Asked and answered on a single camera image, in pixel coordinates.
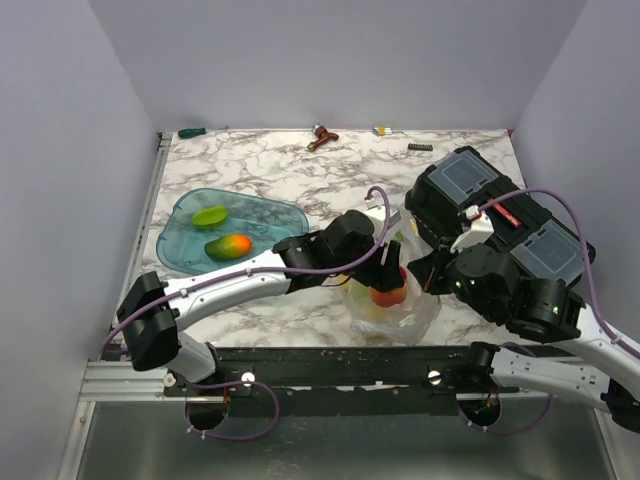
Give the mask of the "orange fake peach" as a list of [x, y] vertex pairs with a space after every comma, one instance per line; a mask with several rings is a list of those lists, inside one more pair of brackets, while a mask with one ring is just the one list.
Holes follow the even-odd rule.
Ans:
[[370, 289], [370, 297], [373, 303], [381, 308], [391, 308], [402, 304], [407, 298], [408, 289], [406, 286], [395, 288], [388, 292], [380, 292], [374, 288]]

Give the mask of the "clear plastic bag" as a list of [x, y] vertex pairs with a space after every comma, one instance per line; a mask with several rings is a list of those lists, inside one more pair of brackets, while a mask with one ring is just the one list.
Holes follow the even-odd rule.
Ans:
[[351, 329], [367, 344], [413, 346], [421, 341], [441, 310], [440, 299], [423, 292], [408, 270], [410, 262], [430, 253], [431, 248], [423, 244], [413, 217], [403, 207], [394, 210], [386, 238], [400, 244], [404, 286], [380, 293], [349, 280], [339, 291], [351, 316]]

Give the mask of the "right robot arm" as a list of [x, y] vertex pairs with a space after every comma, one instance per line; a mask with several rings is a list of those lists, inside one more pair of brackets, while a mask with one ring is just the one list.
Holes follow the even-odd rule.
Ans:
[[408, 269], [425, 292], [452, 294], [484, 320], [582, 361], [557, 363], [476, 342], [458, 373], [467, 389], [523, 387], [572, 398], [639, 430], [638, 343], [599, 319], [563, 281], [527, 277], [507, 254], [485, 244], [434, 251]]

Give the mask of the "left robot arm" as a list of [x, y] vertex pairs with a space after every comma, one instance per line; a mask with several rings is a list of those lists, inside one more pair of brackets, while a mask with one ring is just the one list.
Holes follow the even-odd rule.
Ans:
[[387, 237], [399, 219], [395, 207], [349, 210], [323, 230], [288, 237], [231, 267], [166, 281], [155, 272], [139, 276], [117, 310], [134, 370], [166, 367], [209, 395], [220, 387], [222, 372], [213, 348], [186, 332], [200, 320], [249, 301], [314, 288], [337, 275], [381, 292], [402, 287], [400, 245]]

